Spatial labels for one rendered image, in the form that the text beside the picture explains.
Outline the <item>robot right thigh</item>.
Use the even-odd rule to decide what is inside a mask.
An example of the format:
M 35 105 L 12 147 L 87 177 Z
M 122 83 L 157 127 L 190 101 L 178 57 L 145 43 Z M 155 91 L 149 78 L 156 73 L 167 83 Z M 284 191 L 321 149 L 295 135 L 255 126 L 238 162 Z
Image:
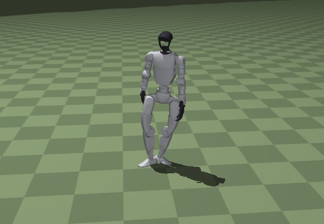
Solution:
M 143 109 L 141 111 L 142 129 L 145 132 L 145 134 L 150 137 L 152 137 L 155 134 L 155 129 L 152 126 L 150 126 L 155 99 L 156 94 L 148 94 L 145 97 Z

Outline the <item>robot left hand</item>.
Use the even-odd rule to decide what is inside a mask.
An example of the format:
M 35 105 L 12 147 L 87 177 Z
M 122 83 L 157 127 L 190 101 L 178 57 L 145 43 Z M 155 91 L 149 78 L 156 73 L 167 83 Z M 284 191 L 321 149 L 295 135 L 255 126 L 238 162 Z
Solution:
M 183 113 L 184 113 L 184 107 L 185 107 L 185 105 L 183 105 L 183 101 L 180 101 L 180 103 L 179 103 L 179 107 L 180 107 L 180 112 L 179 112 L 179 114 L 177 115 L 177 120 L 175 120 L 175 121 L 179 121 L 179 120 L 181 120 L 182 119 L 182 117 L 183 117 Z

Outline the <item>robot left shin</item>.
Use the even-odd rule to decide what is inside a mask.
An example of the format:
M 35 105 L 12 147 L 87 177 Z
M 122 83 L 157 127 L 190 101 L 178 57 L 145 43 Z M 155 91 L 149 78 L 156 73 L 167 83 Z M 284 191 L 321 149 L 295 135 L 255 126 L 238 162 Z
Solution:
M 171 141 L 172 135 L 173 133 L 171 133 L 171 135 L 169 135 L 168 137 L 160 137 L 158 158 L 161 159 L 164 156 L 166 149 L 168 148 L 169 143 Z

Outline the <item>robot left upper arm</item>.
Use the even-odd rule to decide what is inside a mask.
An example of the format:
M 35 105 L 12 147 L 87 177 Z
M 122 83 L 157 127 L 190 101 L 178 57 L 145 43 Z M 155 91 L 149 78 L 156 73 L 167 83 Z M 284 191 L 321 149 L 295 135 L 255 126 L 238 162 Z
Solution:
M 183 56 L 175 55 L 175 62 L 178 64 L 178 78 L 177 78 L 177 85 L 183 85 L 183 79 L 185 75 L 185 58 Z

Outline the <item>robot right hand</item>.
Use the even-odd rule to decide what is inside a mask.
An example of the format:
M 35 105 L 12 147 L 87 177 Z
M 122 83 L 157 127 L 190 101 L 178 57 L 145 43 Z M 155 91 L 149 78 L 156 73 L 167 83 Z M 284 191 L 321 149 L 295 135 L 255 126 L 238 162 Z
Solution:
M 140 94 L 140 96 L 141 96 L 141 100 L 142 100 L 142 103 L 143 103 L 143 104 L 144 104 L 144 100 L 145 100 L 145 98 L 144 98 L 145 95 L 146 95 L 146 94 L 145 94 L 145 91 L 142 91 L 141 94 Z

